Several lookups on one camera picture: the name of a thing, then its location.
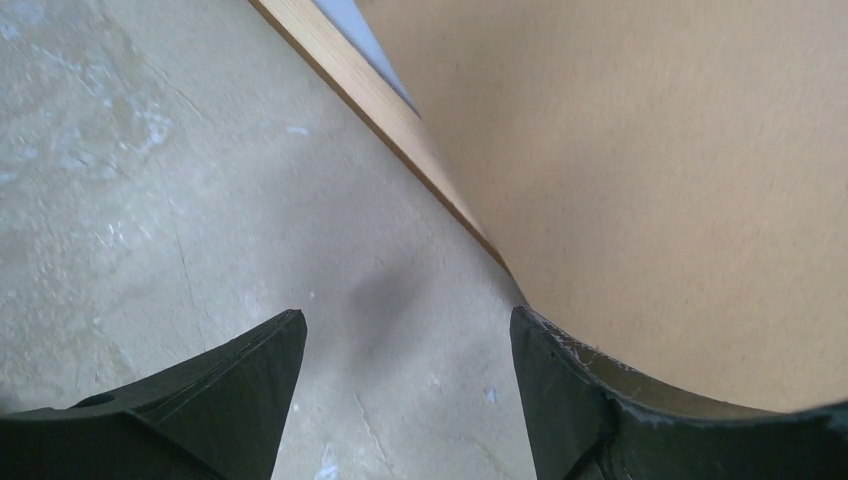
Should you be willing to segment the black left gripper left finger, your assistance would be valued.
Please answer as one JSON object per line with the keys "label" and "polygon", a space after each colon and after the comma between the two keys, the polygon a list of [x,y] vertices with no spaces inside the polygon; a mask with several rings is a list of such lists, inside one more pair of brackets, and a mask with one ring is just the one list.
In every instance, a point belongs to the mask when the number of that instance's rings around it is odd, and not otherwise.
{"label": "black left gripper left finger", "polygon": [[1,419],[5,479],[268,479],[307,338],[287,310],[156,374]]}

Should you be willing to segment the orange wooden picture frame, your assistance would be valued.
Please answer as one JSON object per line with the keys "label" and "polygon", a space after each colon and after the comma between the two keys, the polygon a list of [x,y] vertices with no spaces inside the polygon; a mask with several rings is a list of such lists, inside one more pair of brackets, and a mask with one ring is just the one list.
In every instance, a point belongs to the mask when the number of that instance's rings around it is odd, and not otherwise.
{"label": "orange wooden picture frame", "polygon": [[251,5],[503,265],[449,180],[411,97],[356,2],[253,1]]}

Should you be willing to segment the brown frame backing board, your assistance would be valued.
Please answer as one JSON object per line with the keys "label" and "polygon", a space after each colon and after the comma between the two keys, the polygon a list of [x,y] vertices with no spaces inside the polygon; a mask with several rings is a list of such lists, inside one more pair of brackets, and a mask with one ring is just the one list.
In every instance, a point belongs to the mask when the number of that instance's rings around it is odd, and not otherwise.
{"label": "brown frame backing board", "polygon": [[847,396],[843,1],[363,1],[529,304],[677,387]]}

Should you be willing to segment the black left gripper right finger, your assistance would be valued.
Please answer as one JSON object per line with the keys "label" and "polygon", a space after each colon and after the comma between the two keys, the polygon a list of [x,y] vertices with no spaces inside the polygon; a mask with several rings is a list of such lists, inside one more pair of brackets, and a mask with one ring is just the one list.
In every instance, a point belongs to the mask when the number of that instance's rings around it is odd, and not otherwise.
{"label": "black left gripper right finger", "polygon": [[516,307],[510,339],[540,479],[843,479],[845,402],[776,413],[627,366]]}

